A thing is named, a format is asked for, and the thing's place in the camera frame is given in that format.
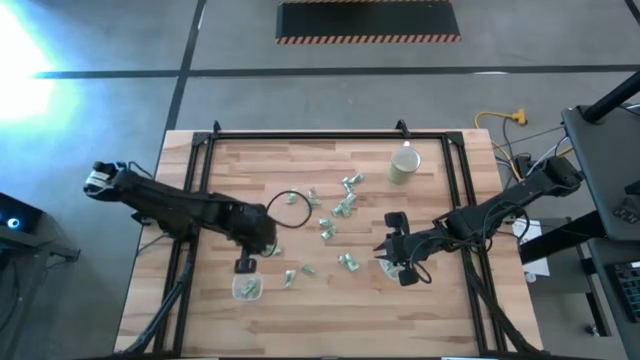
white cup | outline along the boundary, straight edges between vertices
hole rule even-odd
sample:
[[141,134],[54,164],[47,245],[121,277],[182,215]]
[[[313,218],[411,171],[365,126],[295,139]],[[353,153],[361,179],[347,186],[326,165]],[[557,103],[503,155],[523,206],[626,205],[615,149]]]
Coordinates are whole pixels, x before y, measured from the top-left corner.
[[405,141],[404,145],[391,155],[388,177],[394,184],[404,184],[420,167],[420,154],[410,145]]

black floor mat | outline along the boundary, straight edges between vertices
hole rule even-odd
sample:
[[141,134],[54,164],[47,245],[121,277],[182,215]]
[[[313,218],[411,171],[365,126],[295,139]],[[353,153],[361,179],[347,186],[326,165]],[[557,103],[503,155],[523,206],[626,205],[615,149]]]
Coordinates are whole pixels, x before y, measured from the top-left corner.
[[446,0],[307,0],[278,6],[278,44],[460,41]]

gray floor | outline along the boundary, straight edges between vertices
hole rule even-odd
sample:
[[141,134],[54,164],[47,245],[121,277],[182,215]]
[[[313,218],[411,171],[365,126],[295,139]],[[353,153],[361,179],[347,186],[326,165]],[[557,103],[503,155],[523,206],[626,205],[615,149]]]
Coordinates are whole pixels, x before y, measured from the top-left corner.
[[[209,0],[193,68],[640,61],[640,28],[622,0],[458,0],[453,3],[460,44],[349,48],[274,45],[276,3]],[[11,39],[31,39],[9,43],[15,51],[3,55],[0,71],[7,66],[23,72],[178,69],[195,4],[0,1],[0,22],[11,20],[4,21],[13,26]],[[214,120],[225,129],[389,128],[400,118],[414,128],[466,128],[479,111],[522,107],[530,123],[508,124],[510,139],[517,140],[558,126],[563,108],[591,103],[629,75],[190,79],[177,128],[210,129]],[[43,282],[18,358],[105,355],[114,343],[140,228],[126,207],[85,198],[82,184],[95,160],[137,160],[154,169],[176,80],[10,80],[0,83],[0,191],[49,212],[67,241],[82,249],[78,263],[52,270]],[[503,142],[501,119],[486,118],[482,124]],[[562,136],[555,131],[518,143],[514,151],[538,157]],[[551,218],[592,209],[583,187],[529,210],[532,217]],[[624,358],[615,338],[594,339],[582,332],[581,325],[591,321],[584,298],[534,296],[533,301],[546,349]]]

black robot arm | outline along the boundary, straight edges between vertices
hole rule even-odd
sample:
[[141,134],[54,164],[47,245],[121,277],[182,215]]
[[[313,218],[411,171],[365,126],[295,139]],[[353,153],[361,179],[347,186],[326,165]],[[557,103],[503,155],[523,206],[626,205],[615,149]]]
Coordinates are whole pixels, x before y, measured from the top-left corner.
[[[541,196],[567,196],[580,187],[581,174],[565,158],[552,157],[523,182],[479,204],[470,205],[444,214],[434,220],[429,230],[411,233],[404,212],[385,214],[385,223],[393,228],[386,240],[375,250],[385,250],[377,258],[404,267],[399,273],[402,286],[422,281],[431,282],[431,276],[420,261],[439,251],[453,252],[463,246],[480,248],[491,238],[506,216],[521,216],[523,207]],[[487,305],[490,313],[504,329],[518,352],[538,354],[520,332],[516,330],[495,299],[490,296],[473,264],[467,264],[465,277],[468,284]]]
[[276,246],[276,223],[264,205],[218,193],[188,193],[140,176],[123,162],[96,162],[84,192],[129,205],[136,210],[134,219],[143,224],[153,219],[174,239],[189,240],[197,226],[224,234],[242,247],[237,273],[255,272],[256,262],[249,256],[268,255]]

wooden table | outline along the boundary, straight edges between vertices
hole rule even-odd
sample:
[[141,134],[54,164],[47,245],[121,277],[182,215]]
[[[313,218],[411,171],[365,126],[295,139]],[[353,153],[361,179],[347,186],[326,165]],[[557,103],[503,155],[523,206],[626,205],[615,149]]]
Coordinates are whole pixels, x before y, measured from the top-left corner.
[[[463,132],[476,197],[481,202],[502,189],[489,134],[486,130]],[[159,181],[182,188],[192,134],[167,133],[157,171]],[[282,190],[297,188],[306,193],[315,186],[323,204],[303,228],[278,228],[283,255],[258,258],[265,289],[255,302],[238,302],[231,295],[239,248],[221,235],[202,232],[183,356],[476,355],[459,252],[438,253],[425,262],[433,276],[431,285],[404,288],[387,278],[373,258],[373,247],[388,232],[386,212],[405,211],[415,231],[430,227],[433,218],[451,207],[440,143],[412,141],[422,165],[404,186],[391,185],[385,174],[390,154],[399,145],[397,140],[216,141],[209,191],[266,204]],[[465,199],[458,162],[455,167]],[[318,220],[331,217],[330,210],[345,197],[340,180],[357,171],[365,179],[355,186],[358,199],[353,215],[336,219],[338,233],[325,242]],[[272,216],[289,223],[304,216],[301,204],[287,206],[283,201],[276,202]],[[141,245],[159,233],[146,228]],[[170,241],[162,240],[137,258],[117,350],[130,345],[156,312],[170,247]],[[359,270],[348,272],[337,262],[344,253],[355,257]],[[489,258],[502,308],[527,340],[541,348],[514,239],[496,236]],[[293,287],[285,289],[284,272],[303,264],[312,266],[317,274],[299,273]],[[165,347],[173,339],[175,312]],[[486,311],[483,319],[489,343],[494,344]]]

